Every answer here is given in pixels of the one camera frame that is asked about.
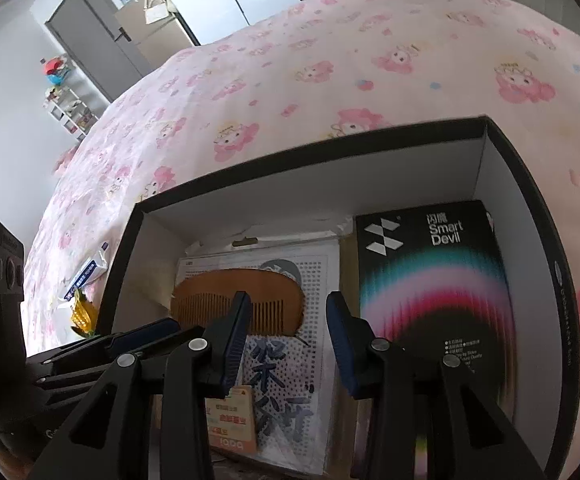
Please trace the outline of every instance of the plastic package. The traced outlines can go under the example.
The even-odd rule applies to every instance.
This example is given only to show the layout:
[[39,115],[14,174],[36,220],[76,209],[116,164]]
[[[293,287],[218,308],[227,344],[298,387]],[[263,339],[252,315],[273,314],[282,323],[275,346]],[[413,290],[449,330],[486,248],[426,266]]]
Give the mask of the plastic package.
[[81,288],[95,279],[99,278],[107,271],[109,265],[108,251],[110,244],[103,242],[99,248],[78,268],[74,277],[68,282],[67,287],[60,295],[60,300],[70,301],[78,288]]

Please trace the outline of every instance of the pink cartoon bedsheet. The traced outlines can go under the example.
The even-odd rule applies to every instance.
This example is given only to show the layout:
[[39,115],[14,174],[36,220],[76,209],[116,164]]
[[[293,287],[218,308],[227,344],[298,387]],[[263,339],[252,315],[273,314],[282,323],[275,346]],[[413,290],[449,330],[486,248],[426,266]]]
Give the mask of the pink cartoon bedsheet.
[[[181,51],[108,108],[29,253],[28,353],[58,344],[58,292],[99,240],[114,251],[138,200],[326,137],[479,114],[537,181],[580,311],[580,37],[508,0],[307,0]],[[563,476],[579,461],[580,412]]]

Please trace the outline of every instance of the comb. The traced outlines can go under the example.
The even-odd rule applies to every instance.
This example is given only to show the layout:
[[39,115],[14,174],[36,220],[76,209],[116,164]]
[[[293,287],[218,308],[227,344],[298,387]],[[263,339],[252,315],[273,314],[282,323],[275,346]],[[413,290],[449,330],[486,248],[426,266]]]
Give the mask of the comb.
[[292,278],[272,270],[210,270],[183,280],[174,289],[171,315],[181,327],[208,326],[228,313],[238,290],[252,301],[249,334],[294,336],[303,320],[303,292]]

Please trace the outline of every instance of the box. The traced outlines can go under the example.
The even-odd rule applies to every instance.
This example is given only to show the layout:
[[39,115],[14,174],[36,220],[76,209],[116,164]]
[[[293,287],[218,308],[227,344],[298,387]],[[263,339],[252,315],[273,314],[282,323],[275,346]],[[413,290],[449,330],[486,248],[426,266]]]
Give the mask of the box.
[[[487,117],[300,146],[138,203],[109,270],[97,330],[131,326],[143,298],[167,306],[177,262],[192,244],[261,232],[336,231],[349,216],[463,200],[481,200],[496,219],[516,329],[513,422],[548,478],[556,478],[570,446],[580,391],[572,279],[541,193]],[[345,417],[356,415],[343,411]],[[331,428],[342,427],[350,425],[332,421]],[[349,457],[337,450],[352,433],[330,439],[330,470],[345,469],[341,463]]]

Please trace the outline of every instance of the smart devil box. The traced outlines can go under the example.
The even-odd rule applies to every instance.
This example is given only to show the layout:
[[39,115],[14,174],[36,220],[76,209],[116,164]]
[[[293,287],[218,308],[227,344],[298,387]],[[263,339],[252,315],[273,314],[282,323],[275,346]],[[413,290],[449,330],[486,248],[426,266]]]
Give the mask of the smart devil box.
[[[358,216],[356,237],[361,317],[374,334],[424,358],[459,356],[512,418],[512,308],[483,203]],[[362,418],[357,440],[367,434]],[[355,455],[364,454],[359,446],[365,444],[356,442]]]

